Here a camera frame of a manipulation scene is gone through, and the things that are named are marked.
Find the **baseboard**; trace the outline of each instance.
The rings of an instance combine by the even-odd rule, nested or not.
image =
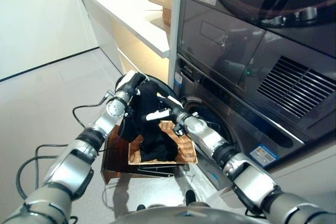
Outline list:
[[[84,53],[86,53],[86,52],[90,52],[90,51],[96,50],[96,49],[98,49],[98,48],[99,48],[99,47],[94,47],[94,48],[85,50],[85,51],[83,51],[83,52],[78,52],[78,53],[76,53],[76,54],[74,54],[74,55],[70,55],[70,56],[67,56],[67,57],[64,57],[64,58],[61,58],[61,59],[58,59],[58,60],[51,61],[51,62],[49,62],[49,63],[45,63],[45,64],[43,64],[43,65],[40,65],[40,66],[37,66],[37,67],[34,67],[34,68],[30,68],[30,69],[25,70],[25,71],[23,71],[23,72],[16,73],[16,74],[14,74],[14,75],[12,75],[12,76],[8,76],[8,77],[6,77],[6,78],[4,78],[4,79],[0,79],[0,82],[5,81],[5,80],[8,80],[8,79],[13,78],[13,77],[16,77],[16,76],[20,76],[21,74],[28,73],[28,72],[30,72],[30,71],[39,69],[39,68],[41,68],[41,67],[45,67],[45,66],[47,66],[47,65],[50,65],[50,64],[53,64],[53,63],[57,63],[57,62],[60,62],[60,61],[62,61],[62,60],[66,60],[66,59],[72,58],[72,57],[74,57],[74,56],[81,55],[81,54],[84,54]]]

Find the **power cord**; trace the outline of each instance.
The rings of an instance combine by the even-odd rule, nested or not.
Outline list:
[[[248,214],[248,209],[247,209],[247,208],[246,208],[246,211],[245,211],[245,216],[252,217],[252,218],[256,218],[256,219],[266,219],[266,216],[249,215],[249,214]]]
[[[122,134],[124,132],[124,129],[125,129],[125,122],[122,123],[121,131],[120,131],[120,134],[119,134],[117,140],[114,143],[112,143],[112,145],[110,147],[108,147],[106,149],[103,149],[103,150],[101,150],[99,152],[105,152],[105,151],[108,151],[109,149],[112,149],[120,141],[121,136],[122,136]]]
[[[35,149],[35,157],[38,157],[38,150],[42,147],[66,147],[67,144],[42,144]],[[39,181],[39,169],[38,169],[38,159],[35,159],[35,189],[38,188]]]
[[[34,160],[37,160],[37,159],[51,159],[51,158],[56,158],[58,156],[37,156],[37,157],[32,157],[30,159],[28,159],[27,161],[25,161],[19,168],[19,170],[17,171],[16,173],[16,189],[18,191],[18,193],[20,194],[21,198],[22,199],[26,199],[27,198],[27,195],[25,194],[25,192],[23,191],[22,189],[22,186],[21,186],[21,173],[23,171],[23,169],[32,161]]]
[[[83,127],[85,128],[85,125],[82,123],[82,121],[77,117],[75,110],[76,109],[80,109],[80,108],[94,108],[94,107],[99,107],[100,105],[102,105],[104,103],[104,101],[106,101],[107,97],[110,95],[110,93],[108,92],[106,95],[104,95],[104,97],[100,100],[99,103],[97,104],[92,104],[92,105],[81,105],[81,106],[77,106],[74,107],[72,110],[72,114],[74,115],[76,121]]]

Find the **stacked washer dryer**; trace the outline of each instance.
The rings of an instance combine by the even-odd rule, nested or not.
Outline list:
[[[336,0],[181,0],[174,91],[266,169],[335,139]],[[217,189],[218,167],[198,150]]]

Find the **warning label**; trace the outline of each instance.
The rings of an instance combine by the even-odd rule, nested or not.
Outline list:
[[[266,146],[259,145],[256,149],[250,152],[251,157],[253,157],[262,166],[272,163],[274,160],[278,159],[278,156],[272,153]]]

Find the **robotic arm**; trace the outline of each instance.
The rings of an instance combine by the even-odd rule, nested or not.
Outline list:
[[[5,224],[68,223],[72,201],[83,195],[91,181],[91,164],[96,159],[98,150],[123,117],[128,102],[137,94],[136,87],[145,78],[143,74],[130,71],[116,87],[115,94],[107,93],[105,98],[111,99],[99,116],[57,157],[45,176],[43,186],[29,195],[23,205],[5,220]],[[283,193],[267,172],[243,153],[236,151],[208,127],[205,121],[199,119],[197,114],[186,113],[173,97],[158,96],[166,110],[151,113],[146,119],[149,121],[170,115],[176,125],[174,132],[177,135],[187,133],[217,162],[233,182],[234,192],[252,213],[264,213],[274,224],[334,222],[335,215],[296,195]]]
[[[44,178],[43,186],[29,195],[5,224],[65,224],[71,214],[71,203],[80,198],[93,177],[91,164],[115,124],[123,117],[127,103],[145,75],[128,72],[116,87],[108,92],[111,99],[79,136],[56,158]]]
[[[191,139],[223,169],[233,182],[233,191],[253,214],[264,214],[274,224],[335,223],[335,214],[303,198],[284,193],[272,177],[245,154],[239,153],[206,122],[190,115],[171,98],[161,98],[176,124],[178,135]]]

